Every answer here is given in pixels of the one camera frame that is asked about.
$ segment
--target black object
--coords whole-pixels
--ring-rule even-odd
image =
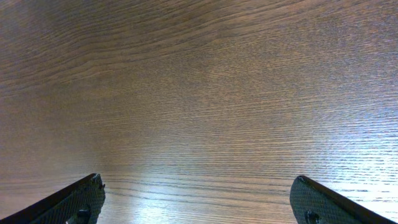
[[[95,224],[105,201],[104,188],[101,176],[90,174],[22,211],[0,220],[0,224]]]
[[[293,182],[290,205],[298,224],[397,224],[303,175]]]

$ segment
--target wooden table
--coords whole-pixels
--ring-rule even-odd
[[[0,3],[0,218],[92,172],[98,223],[398,222],[397,1]]]

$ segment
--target wood grain pattern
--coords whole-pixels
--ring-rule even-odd
[[[5,1],[0,218],[99,172],[99,223],[398,222],[397,1]]]

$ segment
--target black plastic part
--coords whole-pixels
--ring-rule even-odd
[[[104,185],[99,174],[65,187],[47,198],[0,220],[8,223],[71,223],[95,224],[105,201]]]
[[[303,175],[294,180],[290,205],[298,224],[397,224]]]

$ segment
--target dark wood grain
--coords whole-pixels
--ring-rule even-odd
[[[0,218],[92,172],[99,223],[398,222],[397,1],[0,3]]]

